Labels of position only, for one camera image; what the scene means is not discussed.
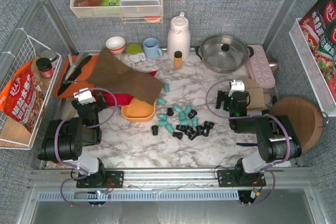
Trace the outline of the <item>red cloth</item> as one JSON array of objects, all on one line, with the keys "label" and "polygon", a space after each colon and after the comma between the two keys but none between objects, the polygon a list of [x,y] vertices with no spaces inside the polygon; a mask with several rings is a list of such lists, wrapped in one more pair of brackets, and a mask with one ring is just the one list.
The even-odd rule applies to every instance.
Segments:
[{"label": "red cloth", "polygon": [[117,101],[122,101],[122,105],[126,105],[125,96],[153,105],[161,93],[163,83],[148,73],[129,70],[123,74],[106,74],[96,81],[96,86],[117,94]]}]

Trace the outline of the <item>brown cloth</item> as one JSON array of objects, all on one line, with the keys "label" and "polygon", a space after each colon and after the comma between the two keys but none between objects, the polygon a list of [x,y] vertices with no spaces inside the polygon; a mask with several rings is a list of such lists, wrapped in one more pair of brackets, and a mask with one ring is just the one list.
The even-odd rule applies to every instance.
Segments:
[{"label": "brown cloth", "polygon": [[156,77],[130,68],[103,48],[87,82],[113,93],[125,93],[153,105],[164,83]]}]

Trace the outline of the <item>orange plastic storage basket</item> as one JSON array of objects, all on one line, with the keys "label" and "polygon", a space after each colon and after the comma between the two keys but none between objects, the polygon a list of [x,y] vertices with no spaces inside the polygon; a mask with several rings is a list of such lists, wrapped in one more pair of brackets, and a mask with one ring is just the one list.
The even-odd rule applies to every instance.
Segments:
[{"label": "orange plastic storage basket", "polygon": [[133,98],[128,105],[121,107],[121,114],[130,122],[149,122],[155,114],[155,103],[151,105]]}]

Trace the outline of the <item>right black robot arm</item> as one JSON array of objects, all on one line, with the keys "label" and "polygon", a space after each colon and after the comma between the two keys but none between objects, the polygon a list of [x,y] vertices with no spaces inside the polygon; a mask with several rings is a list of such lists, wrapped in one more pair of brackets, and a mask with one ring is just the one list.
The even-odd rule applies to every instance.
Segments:
[{"label": "right black robot arm", "polygon": [[219,174],[219,182],[247,186],[254,182],[266,183],[262,179],[265,168],[282,161],[297,158],[302,154],[298,137],[286,115],[271,116],[266,113],[259,116],[247,115],[249,93],[218,91],[216,109],[229,112],[229,126],[235,133],[255,134],[258,150],[252,155],[237,161],[230,175]]}]

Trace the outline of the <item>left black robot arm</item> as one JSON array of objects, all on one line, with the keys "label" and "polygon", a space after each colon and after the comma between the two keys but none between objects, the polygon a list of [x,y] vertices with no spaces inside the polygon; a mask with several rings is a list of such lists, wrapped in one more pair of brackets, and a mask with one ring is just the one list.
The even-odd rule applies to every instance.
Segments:
[{"label": "left black robot arm", "polygon": [[84,146],[99,145],[102,140],[98,113],[106,109],[107,103],[103,94],[99,92],[93,103],[80,104],[79,101],[72,101],[72,105],[77,110],[79,116],[71,118],[60,126],[61,120],[52,120],[48,123],[43,142],[40,148],[38,159],[57,163],[55,151],[55,137],[58,137],[58,155],[63,162],[68,165],[75,165],[79,172],[79,177],[88,176],[78,181],[79,186],[102,186],[107,181],[105,167],[98,158],[90,156],[83,150]]}]

